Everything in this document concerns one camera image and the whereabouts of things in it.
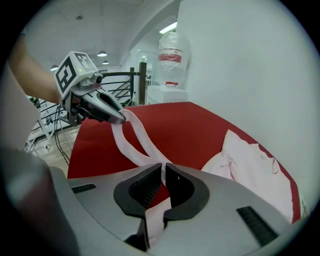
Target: metal stand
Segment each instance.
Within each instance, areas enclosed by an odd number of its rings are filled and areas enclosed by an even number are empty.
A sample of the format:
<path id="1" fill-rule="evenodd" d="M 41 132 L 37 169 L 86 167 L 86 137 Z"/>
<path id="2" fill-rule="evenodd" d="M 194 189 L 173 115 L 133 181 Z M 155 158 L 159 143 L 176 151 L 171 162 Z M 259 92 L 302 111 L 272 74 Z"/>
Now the metal stand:
<path id="1" fill-rule="evenodd" d="M 134 73 L 135 72 L 135 68 L 134 67 L 130 67 L 130 73 Z M 132 74 L 130 75 L 130 96 L 131 96 L 131 101 L 132 101 L 132 97 L 134 95 L 134 79 L 135 76 Z"/>
<path id="2" fill-rule="evenodd" d="M 147 63 L 140 62 L 139 65 L 139 84 L 138 84 L 138 104 L 145 105 L 146 104 L 146 75 L 147 75 Z"/>

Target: white box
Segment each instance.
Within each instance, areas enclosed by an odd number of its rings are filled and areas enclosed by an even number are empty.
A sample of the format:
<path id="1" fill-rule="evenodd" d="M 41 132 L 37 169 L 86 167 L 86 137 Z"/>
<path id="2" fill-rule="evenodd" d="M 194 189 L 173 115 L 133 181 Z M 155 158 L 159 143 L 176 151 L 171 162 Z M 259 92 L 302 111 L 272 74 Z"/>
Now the white box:
<path id="1" fill-rule="evenodd" d="M 186 101 L 188 101 L 188 92 L 186 90 L 165 85 L 150 85 L 147 87 L 147 104 Z"/>

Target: human arm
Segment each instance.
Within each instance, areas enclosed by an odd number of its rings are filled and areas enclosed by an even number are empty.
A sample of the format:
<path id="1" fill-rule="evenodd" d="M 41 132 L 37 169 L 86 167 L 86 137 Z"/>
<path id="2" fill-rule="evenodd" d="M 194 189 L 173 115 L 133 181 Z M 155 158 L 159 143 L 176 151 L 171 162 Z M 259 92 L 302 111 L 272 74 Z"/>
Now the human arm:
<path id="1" fill-rule="evenodd" d="M 27 51 L 25 36 L 16 41 L 8 58 L 9 66 L 26 95 L 59 103 L 60 94 L 54 75 L 45 71 Z"/>

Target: black rubber pad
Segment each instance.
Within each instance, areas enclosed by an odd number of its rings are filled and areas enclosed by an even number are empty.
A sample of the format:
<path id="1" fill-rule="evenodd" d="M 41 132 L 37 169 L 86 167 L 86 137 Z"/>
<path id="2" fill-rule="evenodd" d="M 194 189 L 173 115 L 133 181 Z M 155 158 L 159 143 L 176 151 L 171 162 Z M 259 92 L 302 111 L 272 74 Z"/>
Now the black rubber pad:
<path id="1" fill-rule="evenodd" d="M 96 186 L 93 185 L 92 183 L 90 183 L 90 184 L 81 185 L 81 186 L 74 186 L 71 189 L 72 189 L 73 193 L 77 194 L 77 193 L 92 190 L 95 188 L 96 188 Z"/>
<path id="2" fill-rule="evenodd" d="M 278 237 L 276 232 L 273 231 L 273 229 L 252 207 L 247 206 L 239 208 L 236 211 L 239 213 L 249 230 L 262 247 Z"/>

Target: cable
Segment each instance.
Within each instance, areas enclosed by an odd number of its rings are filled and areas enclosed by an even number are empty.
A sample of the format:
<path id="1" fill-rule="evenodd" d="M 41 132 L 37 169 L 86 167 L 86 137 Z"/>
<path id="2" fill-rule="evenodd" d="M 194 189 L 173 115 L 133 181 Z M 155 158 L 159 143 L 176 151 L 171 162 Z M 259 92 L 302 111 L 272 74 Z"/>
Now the cable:
<path id="1" fill-rule="evenodd" d="M 57 120 L 56 120 L 56 129 L 57 129 L 57 130 L 58 130 L 58 119 L 60 119 L 60 113 L 61 113 L 61 110 L 60 110 L 60 109 L 61 109 L 61 106 L 59 106 L 58 117 L 57 117 Z M 59 147 L 60 147 L 62 153 L 65 155 L 65 157 L 69 160 L 69 163 L 70 163 L 69 157 L 67 156 L 67 154 L 64 152 L 64 150 L 63 150 L 62 147 L 61 147 L 58 134 L 57 134 L 56 138 L 57 138 L 57 140 L 58 140 L 58 144 L 59 144 Z"/>
<path id="2" fill-rule="evenodd" d="M 129 100 L 128 104 L 125 105 L 125 108 L 128 107 L 128 105 L 130 104 L 131 101 L 132 101 L 132 98 Z"/>
<path id="3" fill-rule="evenodd" d="M 68 144 L 70 151 L 72 151 L 72 148 L 71 148 L 71 146 L 70 146 L 70 144 L 69 144 L 69 141 L 67 140 L 65 131 L 64 131 L 64 129 L 62 128 L 61 118 L 59 118 L 59 121 L 60 121 L 60 127 L 61 127 L 61 132 L 62 132 L 62 134 L 63 134 L 63 137 L 64 137 L 66 143 Z"/>
<path id="4" fill-rule="evenodd" d="M 55 115 L 54 115 L 54 119 L 55 119 L 55 122 L 53 124 L 53 132 L 54 132 L 54 140 L 55 140 L 55 145 L 56 145 L 56 148 L 60 151 L 61 155 L 63 156 L 65 162 L 67 165 L 69 165 L 67 159 L 65 158 L 65 155 L 62 153 L 62 151 L 60 150 L 59 146 L 58 146 L 58 142 L 57 142 L 57 129 L 56 129 L 56 125 L 58 124 L 58 120 L 57 120 L 57 114 L 58 114 L 58 111 L 60 110 L 60 106 L 57 106 L 56 107 L 56 111 L 55 111 Z"/>

